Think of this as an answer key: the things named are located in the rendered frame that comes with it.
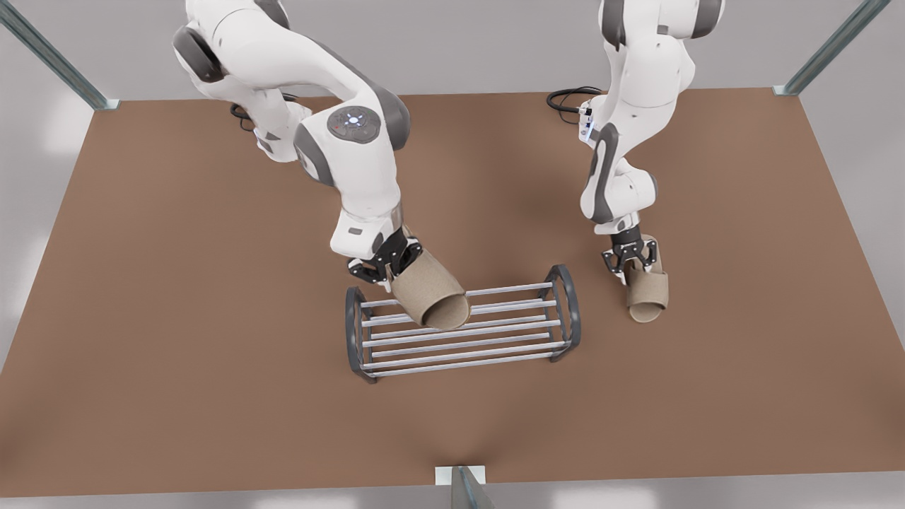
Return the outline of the tan slipper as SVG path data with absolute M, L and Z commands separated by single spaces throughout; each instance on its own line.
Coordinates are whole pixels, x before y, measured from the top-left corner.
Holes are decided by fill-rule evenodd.
M 427 250 L 389 286 L 408 316 L 423 327 L 452 331 L 471 316 L 465 290 Z
M 625 267 L 626 306 L 631 319 L 639 323 L 656 320 L 670 300 L 669 277 L 659 259 L 644 267 L 640 259 Z

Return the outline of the grey metal shoe rack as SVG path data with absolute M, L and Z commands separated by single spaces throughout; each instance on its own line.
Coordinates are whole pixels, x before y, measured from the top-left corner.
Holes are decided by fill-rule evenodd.
M 352 373 L 373 384 L 450 368 L 556 362 L 581 341 L 578 294 L 566 265 L 553 265 L 539 283 L 465 295 L 468 319 L 444 329 L 416 323 L 395 299 L 368 300 L 359 287 L 349 287 L 345 344 Z

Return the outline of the silver frame post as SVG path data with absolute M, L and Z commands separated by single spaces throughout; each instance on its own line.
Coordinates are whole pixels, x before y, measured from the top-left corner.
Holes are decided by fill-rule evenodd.
M 496 509 L 484 490 L 485 466 L 434 467 L 436 486 L 450 487 L 450 509 Z
M 119 107 L 119 100 L 105 97 L 9 0 L 0 0 L 0 25 L 16 36 L 93 110 L 104 112 Z
M 827 41 L 784 84 L 771 88 L 778 97 L 799 96 L 893 0 L 862 0 Z

